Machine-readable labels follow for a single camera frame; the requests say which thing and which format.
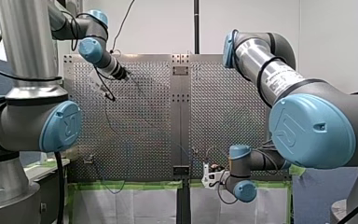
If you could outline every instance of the metal pole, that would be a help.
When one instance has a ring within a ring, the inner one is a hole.
[[[200,54],[200,0],[194,0],[194,53]]]

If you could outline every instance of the white wall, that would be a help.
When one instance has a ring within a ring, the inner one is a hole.
[[[131,0],[84,0],[85,11],[100,9],[109,20],[108,49]],[[123,53],[187,53],[193,47],[192,0],[135,1],[116,49]]]
[[[111,48],[131,0],[84,0],[108,15]],[[277,32],[298,50],[299,0],[200,0],[200,53],[222,53],[226,34]],[[135,1],[117,41],[123,53],[194,52],[193,0]]]
[[[283,35],[297,56],[299,0],[200,0],[201,53],[222,53],[233,29]]]
[[[345,92],[358,91],[358,0],[300,4],[300,73]]]

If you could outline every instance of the perforated metal panel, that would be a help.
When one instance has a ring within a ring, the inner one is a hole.
[[[202,163],[208,148],[212,162],[227,166],[228,149],[245,144],[259,147],[266,140],[267,109],[255,85],[234,69],[222,65],[222,55],[191,57],[190,145],[193,178],[202,177]],[[288,177],[286,171],[270,175],[252,172],[253,179],[276,180]]]
[[[191,177],[198,178],[209,147],[219,148],[211,150],[210,159],[226,165],[220,150],[227,154],[235,144],[260,146],[266,139],[266,108],[254,85],[225,69],[221,57],[122,55],[118,60],[132,72],[131,79],[107,81],[117,97],[110,102],[90,87],[93,67],[78,55],[67,55],[65,88],[83,110],[70,181],[172,180],[172,167],[178,164],[192,164]],[[94,165],[84,162],[90,155]],[[253,176],[281,180],[289,175]]]
[[[127,82],[106,81],[115,102],[91,89],[92,65],[78,55],[65,59],[65,88],[83,111],[79,158],[69,170],[71,181],[172,179],[171,55],[121,56],[132,75]],[[94,156],[94,165],[85,164],[89,155]]]

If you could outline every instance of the black bracket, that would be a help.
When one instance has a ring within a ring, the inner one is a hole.
[[[173,175],[190,175],[190,166],[188,165],[173,166]]]

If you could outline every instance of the screw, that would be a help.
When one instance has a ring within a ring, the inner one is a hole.
[[[40,204],[40,212],[45,213],[47,211],[48,211],[48,205],[46,203],[41,203]]]

